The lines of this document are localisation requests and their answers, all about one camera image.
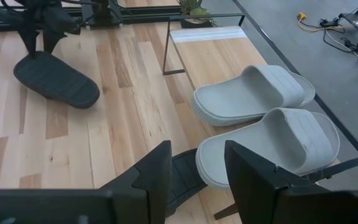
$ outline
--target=white slide sandal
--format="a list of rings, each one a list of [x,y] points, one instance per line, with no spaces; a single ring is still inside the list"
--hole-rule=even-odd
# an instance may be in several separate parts
[[[339,135],[332,121],[303,109],[275,108],[257,123],[204,140],[197,149],[196,166],[208,185],[228,189],[224,144],[233,140],[276,165],[305,175],[334,162]]]
[[[273,108],[296,108],[316,94],[305,78],[277,65],[251,65],[240,76],[195,90],[192,107],[213,126],[260,118]]]

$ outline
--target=potted plant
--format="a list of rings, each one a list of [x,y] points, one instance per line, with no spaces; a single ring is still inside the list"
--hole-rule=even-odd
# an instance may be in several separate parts
[[[182,15],[188,16],[204,16],[208,15],[208,11],[201,7],[203,0],[177,0],[180,7]],[[180,25],[182,28],[202,28],[202,27],[212,27],[215,25],[215,22],[211,18],[202,18],[202,19],[181,19]]]

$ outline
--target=white stripe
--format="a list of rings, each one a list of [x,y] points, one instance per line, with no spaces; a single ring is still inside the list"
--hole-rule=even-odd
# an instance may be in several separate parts
[[[170,35],[175,43],[247,37],[238,26],[171,30]]]

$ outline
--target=concrete floor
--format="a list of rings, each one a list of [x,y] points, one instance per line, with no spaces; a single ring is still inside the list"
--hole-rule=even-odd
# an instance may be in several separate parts
[[[308,16],[307,23],[317,24],[320,18],[332,19],[340,12],[351,12],[358,6],[358,0],[238,1],[296,69],[314,85],[319,96],[358,140],[357,58],[324,44],[322,32],[311,34],[299,29],[296,24],[296,15],[300,11]],[[240,12],[231,0],[204,0],[203,6],[211,13]],[[238,23],[238,18],[216,20],[219,25],[225,26]],[[269,64],[286,67],[247,19],[242,28]],[[332,36],[337,39],[341,37],[335,32]],[[347,29],[344,36],[358,42],[358,33],[353,29]],[[323,113],[315,102],[305,108]],[[358,157],[358,152],[342,133],[340,137],[341,150],[338,159],[346,161]],[[321,185],[330,190],[358,190],[358,167],[324,180]]]

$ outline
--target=plant pot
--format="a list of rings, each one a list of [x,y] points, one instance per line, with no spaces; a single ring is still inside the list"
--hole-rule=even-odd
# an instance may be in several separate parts
[[[181,19],[180,26],[184,29],[205,28],[205,27],[212,27],[212,23],[211,23],[211,21],[206,21],[203,23],[194,23],[194,22],[188,21],[187,19]]]

